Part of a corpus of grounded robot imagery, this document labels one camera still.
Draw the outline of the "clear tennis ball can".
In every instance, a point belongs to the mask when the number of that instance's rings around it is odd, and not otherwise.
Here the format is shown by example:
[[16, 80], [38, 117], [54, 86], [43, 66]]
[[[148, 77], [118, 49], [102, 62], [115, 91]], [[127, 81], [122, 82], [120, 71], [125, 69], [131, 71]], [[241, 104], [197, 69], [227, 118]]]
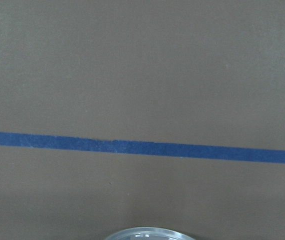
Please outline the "clear tennis ball can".
[[166, 228], [133, 227], [113, 233], [105, 240], [194, 240], [194, 238]]

